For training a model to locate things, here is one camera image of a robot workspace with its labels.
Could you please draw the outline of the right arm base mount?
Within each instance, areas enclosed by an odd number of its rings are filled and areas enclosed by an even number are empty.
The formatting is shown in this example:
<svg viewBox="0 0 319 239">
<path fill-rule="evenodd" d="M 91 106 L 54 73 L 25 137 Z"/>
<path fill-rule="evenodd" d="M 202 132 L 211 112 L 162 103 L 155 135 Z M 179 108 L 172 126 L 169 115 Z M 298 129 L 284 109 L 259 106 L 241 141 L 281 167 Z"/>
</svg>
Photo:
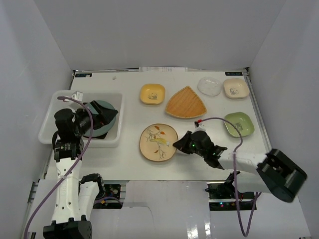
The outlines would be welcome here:
<svg viewBox="0 0 319 239">
<path fill-rule="evenodd" d="M 213 181 L 207 183 L 205 191 L 209 197 L 209 209 L 211 212 L 236 211 L 234 173 L 230 173 L 225 181 Z M 257 209 L 253 207 L 255 194 L 253 192 L 238 192 L 239 208 L 241 211 Z"/>
</svg>

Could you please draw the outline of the blue-grey round plate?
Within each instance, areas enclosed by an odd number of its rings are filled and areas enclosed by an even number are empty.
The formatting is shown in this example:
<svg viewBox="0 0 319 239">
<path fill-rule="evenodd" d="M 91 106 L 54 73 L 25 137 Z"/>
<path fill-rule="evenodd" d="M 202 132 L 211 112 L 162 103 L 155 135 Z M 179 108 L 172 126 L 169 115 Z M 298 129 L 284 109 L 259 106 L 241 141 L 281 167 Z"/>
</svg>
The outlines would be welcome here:
<svg viewBox="0 0 319 239">
<path fill-rule="evenodd" d="M 109 108 L 109 109 L 115 109 L 113 107 L 112 104 L 110 104 L 109 102 L 107 101 L 103 101 L 103 100 L 97 100 L 96 102 L 98 102 L 101 106 L 103 106 L 104 108 Z M 91 106 L 90 103 L 88 102 L 84 102 L 85 105 L 87 105 L 87 108 L 90 110 L 90 112 L 92 113 L 92 116 L 93 116 L 93 123 L 96 123 L 97 120 L 95 119 L 95 116 L 98 114 L 97 111 L 95 111 L 95 109 Z M 108 131 L 114 126 L 115 124 L 115 121 L 116 121 L 116 117 L 107 125 L 104 125 L 103 127 L 99 128 L 100 130 L 103 130 L 103 131 Z"/>
</svg>

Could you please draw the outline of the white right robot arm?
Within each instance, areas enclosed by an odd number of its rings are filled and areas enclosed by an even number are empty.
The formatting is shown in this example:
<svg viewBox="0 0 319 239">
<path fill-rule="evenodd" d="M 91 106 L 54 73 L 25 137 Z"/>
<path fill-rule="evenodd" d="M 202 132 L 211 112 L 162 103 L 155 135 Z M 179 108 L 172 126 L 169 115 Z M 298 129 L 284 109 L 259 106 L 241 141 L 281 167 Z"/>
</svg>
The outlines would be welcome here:
<svg viewBox="0 0 319 239">
<path fill-rule="evenodd" d="M 281 201 L 291 203 L 308 176 L 290 158 L 278 149 L 266 154 L 231 152 L 226 156 L 226 147 L 215 145 L 202 130 L 187 131 L 173 147 L 186 154 L 196 154 L 212 168 L 233 169 L 259 176 L 257 182 L 246 183 L 249 191 L 270 193 Z"/>
</svg>

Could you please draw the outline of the black square amber plate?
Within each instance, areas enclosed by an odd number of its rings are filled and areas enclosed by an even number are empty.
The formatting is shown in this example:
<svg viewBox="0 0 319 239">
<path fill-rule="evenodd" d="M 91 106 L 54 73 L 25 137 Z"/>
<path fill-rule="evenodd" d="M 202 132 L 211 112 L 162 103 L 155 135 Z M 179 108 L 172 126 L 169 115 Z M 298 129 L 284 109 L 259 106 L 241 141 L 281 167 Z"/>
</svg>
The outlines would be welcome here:
<svg viewBox="0 0 319 239">
<path fill-rule="evenodd" d="M 108 135 L 108 131 L 103 131 L 100 129 L 93 130 L 92 139 L 105 139 L 107 135 Z M 89 136 L 90 136 L 90 131 L 87 131 L 82 137 L 89 138 Z"/>
</svg>

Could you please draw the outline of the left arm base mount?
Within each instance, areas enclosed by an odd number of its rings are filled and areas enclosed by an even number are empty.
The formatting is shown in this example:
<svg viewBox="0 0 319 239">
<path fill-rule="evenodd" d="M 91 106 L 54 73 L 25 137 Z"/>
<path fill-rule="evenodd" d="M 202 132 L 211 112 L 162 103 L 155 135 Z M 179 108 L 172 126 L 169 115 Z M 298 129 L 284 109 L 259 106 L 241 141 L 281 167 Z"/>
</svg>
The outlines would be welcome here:
<svg viewBox="0 0 319 239">
<path fill-rule="evenodd" d="M 120 184 L 105 184 L 105 195 L 104 197 L 113 197 L 118 200 L 121 198 L 121 189 Z M 95 203 L 93 206 L 94 209 L 121 209 L 122 205 L 113 199 L 106 199 L 99 203 Z"/>
</svg>

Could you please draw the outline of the woven bamboo triangular tray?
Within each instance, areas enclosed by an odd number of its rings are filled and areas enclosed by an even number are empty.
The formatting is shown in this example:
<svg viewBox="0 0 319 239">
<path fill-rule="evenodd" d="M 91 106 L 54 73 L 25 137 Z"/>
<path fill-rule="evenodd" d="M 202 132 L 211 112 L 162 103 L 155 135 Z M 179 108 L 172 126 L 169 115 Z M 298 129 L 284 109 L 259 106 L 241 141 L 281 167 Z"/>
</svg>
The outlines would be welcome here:
<svg viewBox="0 0 319 239">
<path fill-rule="evenodd" d="M 206 114 L 207 108 L 197 93 L 186 86 L 170 98 L 165 112 L 175 118 L 192 119 Z"/>
</svg>

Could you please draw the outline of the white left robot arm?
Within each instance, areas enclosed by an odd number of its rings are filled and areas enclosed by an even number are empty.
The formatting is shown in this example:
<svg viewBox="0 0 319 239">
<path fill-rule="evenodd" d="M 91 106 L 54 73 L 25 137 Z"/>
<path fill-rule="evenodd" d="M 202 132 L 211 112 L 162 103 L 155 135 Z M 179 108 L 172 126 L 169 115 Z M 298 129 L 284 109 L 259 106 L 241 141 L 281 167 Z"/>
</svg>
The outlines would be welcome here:
<svg viewBox="0 0 319 239">
<path fill-rule="evenodd" d="M 54 115 L 57 132 L 52 138 L 59 185 L 51 224 L 43 228 L 46 239 L 90 239 L 90 215 L 94 202 L 103 198 L 105 186 L 100 174 L 79 177 L 87 145 L 82 137 L 113 125 L 118 111 L 104 101 L 81 104 L 72 111 L 61 109 Z"/>
</svg>

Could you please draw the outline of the beige bird pattern plate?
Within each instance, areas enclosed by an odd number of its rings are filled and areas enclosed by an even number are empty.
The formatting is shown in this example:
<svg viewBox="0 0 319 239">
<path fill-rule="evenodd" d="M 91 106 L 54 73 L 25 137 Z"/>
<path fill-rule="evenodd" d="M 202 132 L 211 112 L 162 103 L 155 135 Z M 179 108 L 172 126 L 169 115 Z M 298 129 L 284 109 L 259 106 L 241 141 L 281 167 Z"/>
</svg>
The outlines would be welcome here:
<svg viewBox="0 0 319 239">
<path fill-rule="evenodd" d="M 151 124 L 141 133 L 140 152 L 152 162 L 170 160 L 176 152 L 173 143 L 178 141 L 176 130 L 167 124 Z"/>
</svg>

